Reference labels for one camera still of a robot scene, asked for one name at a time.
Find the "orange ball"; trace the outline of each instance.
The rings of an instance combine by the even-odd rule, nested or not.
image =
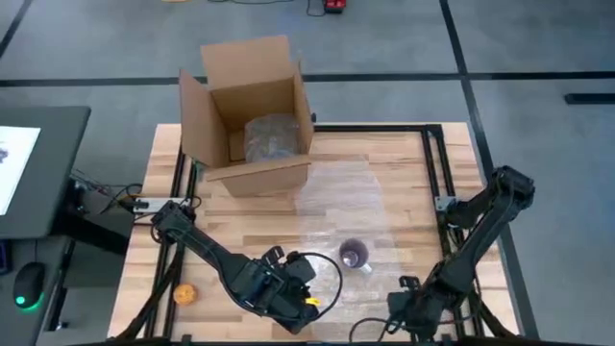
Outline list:
[[[197,298],[196,287],[192,284],[180,284],[173,291],[173,300],[181,306],[194,302]]]

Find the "gray floor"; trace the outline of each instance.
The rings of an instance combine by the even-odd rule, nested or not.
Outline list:
[[[0,3],[1,30],[19,5]],[[0,60],[0,80],[168,77],[179,67],[203,75],[200,44],[276,34],[289,35],[306,73],[456,72],[437,1],[349,0],[343,15],[322,18],[305,16],[305,5],[35,0]],[[471,71],[615,70],[612,1],[451,0],[451,9]],[[615,80],[472,86],[494,162],[536,180],[534,205],[511,229],[540,335],[613,344],[615,106],[569,107],[562,95],[613,92]],[[456,81],[311,83],[307,94],[319,121],[469,120]],[[179,119],[176,86],[5,87],[0,105],[90,105],[77,165],[110,184],[140,181],[156,124]],[[112,302],[114,285],[84,289]],[[81,337],[104,337],[101,316],[90,316]]]

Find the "yellow tag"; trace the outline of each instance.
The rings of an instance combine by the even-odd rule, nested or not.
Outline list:
[[[316,307],[320,307],[320,300],[318,298],[306,298],[306,303],[314,305]]]

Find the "cup handle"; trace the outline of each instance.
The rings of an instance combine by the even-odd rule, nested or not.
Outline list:
[[[360,270],[363,274],[369,274],[372,272],[372,267],[369,264],[365,263],[358,270]]]

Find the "red object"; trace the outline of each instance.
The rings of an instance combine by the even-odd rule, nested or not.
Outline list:
[[[325,12],[342,13],[346,7],[346,0],[325,0]]]

